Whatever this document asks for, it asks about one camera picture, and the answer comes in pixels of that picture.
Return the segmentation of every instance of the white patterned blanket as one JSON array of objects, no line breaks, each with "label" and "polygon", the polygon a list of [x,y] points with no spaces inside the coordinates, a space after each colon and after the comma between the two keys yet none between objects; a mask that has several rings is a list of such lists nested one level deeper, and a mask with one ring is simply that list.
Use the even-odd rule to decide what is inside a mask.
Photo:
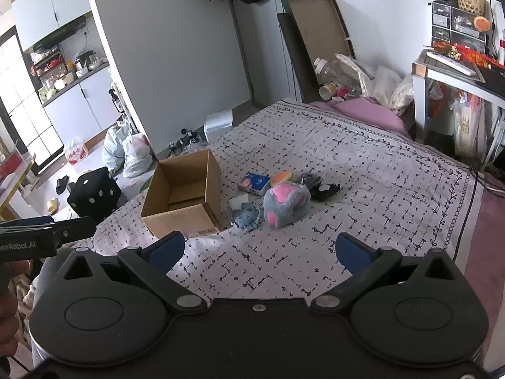
[{"label": "white patterned blanket", "polygon": [[[431,247],[468,252],[475,219],[466,217],[477,216],[480,185],[474,189],[466,168],[400,136],[286,100],[210,148],[221,167],[226,224],[228,201],[240,194],[237,182],[248,171],[314,171],[342,190],[326,203],[310,203],[304,219],[280,230],[263,224],[249,234],[229,228],[189,239],[168,275],[201,296],[310,300],[349,276],[333,249],[341,232],[407,255]],[[139,218],[144,199],[128,202],[79,244],[103,255],[151,244],[155,239]]]}]

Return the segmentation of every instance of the wicker basket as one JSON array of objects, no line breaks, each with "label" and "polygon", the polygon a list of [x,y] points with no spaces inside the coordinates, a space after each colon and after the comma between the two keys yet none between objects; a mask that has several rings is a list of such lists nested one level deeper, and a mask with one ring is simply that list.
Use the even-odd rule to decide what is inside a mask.
[{"label": "wicker basket", "polygon": [[458,3],[461,10],[486,16],[486,0],[458,0]]}]

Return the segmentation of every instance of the glass door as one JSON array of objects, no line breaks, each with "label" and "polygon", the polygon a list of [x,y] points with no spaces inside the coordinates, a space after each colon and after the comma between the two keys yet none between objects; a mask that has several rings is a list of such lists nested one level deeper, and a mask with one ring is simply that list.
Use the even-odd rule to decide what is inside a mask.
[{"label": "glass door", "polygon": [[62,153],[63,144],[40,102],[42,85],[27,70],[31,65],[12,27],[0,37],[0,117],[19,152],[35,154],[32,171],[38,174]]}]

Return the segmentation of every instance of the finger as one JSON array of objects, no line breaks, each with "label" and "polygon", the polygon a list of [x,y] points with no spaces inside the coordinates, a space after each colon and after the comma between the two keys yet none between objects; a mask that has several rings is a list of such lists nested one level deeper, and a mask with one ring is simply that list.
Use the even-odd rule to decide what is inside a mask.
[{"label": "finger", "polygon": [[0,319],[16,315],[18,300],[9,291],[0,296]]},{"label": "finger", "polygon": [[16,316],[0,320],[0,344],[9,342],[18,331],[19,323]]},{"label": "finger", "polygon": [[30,261],[16,261],[7,264],[11,268],[11,278],[30,270]]},{"label": "finger", "polygon": [[14,356],[18,349],[18,341],[16,338],[11,338],[5,344],[0,345],[0,356]]}]

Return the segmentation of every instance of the screw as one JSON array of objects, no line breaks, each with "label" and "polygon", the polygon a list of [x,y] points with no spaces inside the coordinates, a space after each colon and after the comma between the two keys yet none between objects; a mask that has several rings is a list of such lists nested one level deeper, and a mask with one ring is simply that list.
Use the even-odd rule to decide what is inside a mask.
[{"label": "screw", "polygon": [[333,295],[321,295],[316,298],[316,305],[321,308],[336,308],[340,305],[340,299]]},{"label": "screw", "polygon": [[196,295],[183,295],[177,299],[177,303],[183,308],[194,308],[201,304],[201,297]]},{"label": "screw", "polygon": [[256,304],[252,306],[252,310],[255,312],[263,312],[267,310],[267,307],[263,304]]}]

